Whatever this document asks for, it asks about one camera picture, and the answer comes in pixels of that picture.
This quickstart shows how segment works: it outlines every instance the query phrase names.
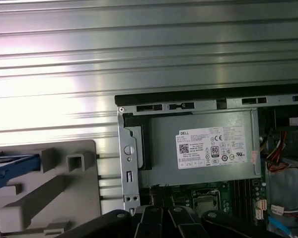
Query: screw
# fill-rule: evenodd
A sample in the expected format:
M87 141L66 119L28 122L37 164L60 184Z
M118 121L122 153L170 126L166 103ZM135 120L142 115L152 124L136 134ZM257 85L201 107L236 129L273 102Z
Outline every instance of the screw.
M215 218L215 217L217 217L216 213L214 213L214 212L210 212L210 213L208 214L208 216L211 217L211 218Z
M173 210L174 210L175 212L181 212L181 211L182 211L182 208L181 208L181 207L175 207Z
M125 214L124 214L124 213L119 213L119 214L117 215L117 217L118 217L118 218L123 218L123 217L125 217Z

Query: red wire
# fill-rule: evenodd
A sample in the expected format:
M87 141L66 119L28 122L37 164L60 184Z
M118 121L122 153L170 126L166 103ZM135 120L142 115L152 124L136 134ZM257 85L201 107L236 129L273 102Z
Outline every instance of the red wire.
M275 153L275 155L271 159L272 161L274 161L276 159L276 163L278 163L279 160L280 160L281 152L283 150L284 142L285 142L286 136L287 136L287 133L286 132L283 132L283 131L280 134L281 134L280 135L281 142L280 142L280 144L278 146L277 152ZM273 167L272 164L269 164L268 165L268 170L271 171L271 172L280 172L280 171L283 171L283 170L285 170L287 168L287 166L285 166L284 164L281 167L274 166L275 168L273 168L273 169L272 169L272 167Z

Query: aluminum surface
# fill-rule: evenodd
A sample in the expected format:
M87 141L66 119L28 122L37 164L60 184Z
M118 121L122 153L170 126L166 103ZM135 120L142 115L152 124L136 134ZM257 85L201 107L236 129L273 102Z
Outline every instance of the aluminum surface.
M94 139L103 181L114 95L287 82L298 1L0 0L0 146ZM110 187L102 212L122 207Z

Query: yellow wire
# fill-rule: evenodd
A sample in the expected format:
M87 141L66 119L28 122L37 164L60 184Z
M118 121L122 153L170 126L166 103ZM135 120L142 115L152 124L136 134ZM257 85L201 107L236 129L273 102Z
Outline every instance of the yellow wire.
M272 154L274 154L275 153L275 151L277 150L277 147L267 156L267 159L269 158L269 157L271 157L271 155Z

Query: metal bracket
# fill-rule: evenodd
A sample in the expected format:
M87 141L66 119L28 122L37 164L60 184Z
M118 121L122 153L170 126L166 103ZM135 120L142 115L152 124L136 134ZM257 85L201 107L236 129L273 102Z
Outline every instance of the metal bracket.
M118 115L118 134L124 209L134 213L140 206L136 139L124 128L124 119Z

